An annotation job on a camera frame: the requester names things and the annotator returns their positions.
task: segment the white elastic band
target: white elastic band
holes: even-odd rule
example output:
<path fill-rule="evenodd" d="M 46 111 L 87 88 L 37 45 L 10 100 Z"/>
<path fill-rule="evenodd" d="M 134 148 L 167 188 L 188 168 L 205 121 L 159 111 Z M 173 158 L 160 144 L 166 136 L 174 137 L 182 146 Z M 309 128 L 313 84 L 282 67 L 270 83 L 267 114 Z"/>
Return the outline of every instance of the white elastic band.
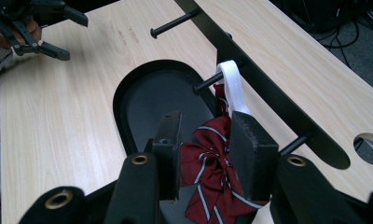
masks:
<path fill-rule="evenodd" d="M 229 116 L 232 118 L 233 111 L 251 115 L 242 95 L 241 75 L 235 62 L 227 61 L 220 63 L 216 67 L 216 73 L 219 72 L 222 72 L 224 75 L 224 89 L 228 101 Z"/>

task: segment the human hand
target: human hand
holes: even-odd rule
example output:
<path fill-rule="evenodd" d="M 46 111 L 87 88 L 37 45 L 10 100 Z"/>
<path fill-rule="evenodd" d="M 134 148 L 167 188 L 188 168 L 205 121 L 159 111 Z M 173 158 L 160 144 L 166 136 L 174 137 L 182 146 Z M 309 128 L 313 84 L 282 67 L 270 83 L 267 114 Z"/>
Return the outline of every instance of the human hand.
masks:
<path fill-rule="evenodd" d="M 39 28 L 38 23 L 33 19 L 33 17 L 30 17 L 28 19 L 26 28 L 36 41 L 39 41 L 41 39 L 41 29 Z M 25 44 L 24 39 L 17 31 L 12 30 L 12 33 L 22 45 Z M 10 49 L 10 47 L 11 46 L 9 42 L 0 33 L 0 48 Z"/>

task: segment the floor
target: floor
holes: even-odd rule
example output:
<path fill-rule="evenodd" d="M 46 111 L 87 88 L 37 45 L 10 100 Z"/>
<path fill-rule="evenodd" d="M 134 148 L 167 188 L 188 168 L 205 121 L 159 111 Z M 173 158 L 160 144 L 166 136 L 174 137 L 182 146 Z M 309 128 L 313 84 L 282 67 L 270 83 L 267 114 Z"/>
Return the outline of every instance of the floor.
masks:
<path fill-rule="evenodd" d="M 320 43 L 328 46 L 328 50 L 347 64 L 367 84 L 373 87 L 373 21 L 368 16 L 358 19 L 357 23 L 347 22 L 342 25 L 337 33 L 333 31 L 325 34 L 311 34 Z M 355 42 L 349 47 L 330 48 L 347 45 Z M 373 150 L 369 149 L 364 142 L 356 143 L 357 152 L 360 156 L 373 163 Z"/>

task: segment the wooden table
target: wooden table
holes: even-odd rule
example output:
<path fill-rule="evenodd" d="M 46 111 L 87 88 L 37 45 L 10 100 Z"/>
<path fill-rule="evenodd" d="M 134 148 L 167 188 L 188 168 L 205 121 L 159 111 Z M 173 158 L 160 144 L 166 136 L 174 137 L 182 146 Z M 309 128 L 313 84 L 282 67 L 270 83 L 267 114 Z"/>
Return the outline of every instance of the wooden table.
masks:
<path fill-rule="evenodd" d="M 366 201 L 373 165 L 360 159 L 354 138 L 373 133 L 373 89 L 268 0 L 196 1 L 255 63 L 347 152 L 337 170 L 307 147 L 338 190 Z M 112 112 L 118 83 L 140 64 L 173 59 L 203 79 L 215 70 L 216 49 L 192 21 L 154 39 L 149 30 L 182 16 L 171 0 L 123 0 L 87 14 L 89 28 L 64 21 L 43 39 L 71 52 L 71 61 L 18 57 L 0 79 L 2 220 L 16 223 L 43 193 L 77 186 L 86 194 L 117 179 L 126 156 Z M 280 148 L 296 135 L 244 83 L 248 105 Z M 255 223 L 271 223 L 269 207 Z"/>

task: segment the maroon striped fabric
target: maroon striped fabric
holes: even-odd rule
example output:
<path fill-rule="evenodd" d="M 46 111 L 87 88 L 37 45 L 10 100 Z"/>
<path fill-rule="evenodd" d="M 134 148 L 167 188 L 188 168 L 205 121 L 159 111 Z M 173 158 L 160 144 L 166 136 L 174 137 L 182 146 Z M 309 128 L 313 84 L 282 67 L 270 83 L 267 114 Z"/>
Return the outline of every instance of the maroon striped fabric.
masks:
<path fill-rule="evenodd" d="M 226 109 L 221 86 L 215 89 Z M 198 144 L 187 143 L 181 148 L 181 185 L 198 185 L 185 215 L 197 223 L 231 224 L 236 217 L 253 213 L 265 204 L 242 197 L 242 187 L 229 159 L 230 123 L 226 113 L 207 121 L 194 132 Z"/>

